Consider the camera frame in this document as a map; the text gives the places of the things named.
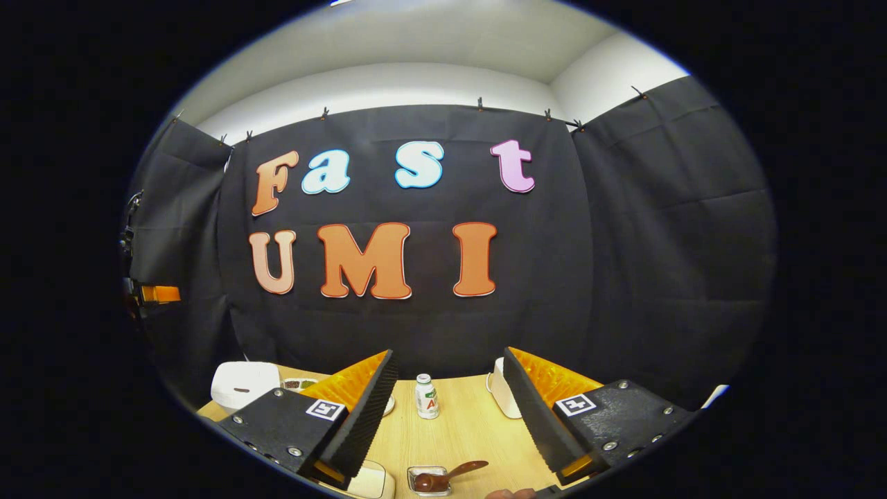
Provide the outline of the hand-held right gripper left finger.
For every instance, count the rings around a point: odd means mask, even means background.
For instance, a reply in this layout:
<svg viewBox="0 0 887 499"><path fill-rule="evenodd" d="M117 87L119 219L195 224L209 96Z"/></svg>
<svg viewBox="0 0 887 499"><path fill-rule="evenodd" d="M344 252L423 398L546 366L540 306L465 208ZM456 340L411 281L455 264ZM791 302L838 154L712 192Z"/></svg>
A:
<svg viewBox="0 0 887 499"><path fill-rule="evenodd" d="M381 351L301 392L270 389L218 425L289 473L343 489L367 457L397 378L395 353Z"/></svg>

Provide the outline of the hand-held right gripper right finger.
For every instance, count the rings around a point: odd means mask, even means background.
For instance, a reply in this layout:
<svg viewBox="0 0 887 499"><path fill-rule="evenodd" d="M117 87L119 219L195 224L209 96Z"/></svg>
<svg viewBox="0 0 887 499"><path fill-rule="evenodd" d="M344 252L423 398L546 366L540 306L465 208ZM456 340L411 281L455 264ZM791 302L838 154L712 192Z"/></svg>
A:
<svg viewBox="0 0 887 499"><path fill-rule="evenodd" d="M619 379L600 383L514 347L504 379L549 470L568 486L640 460L696 414Z"/></svg>

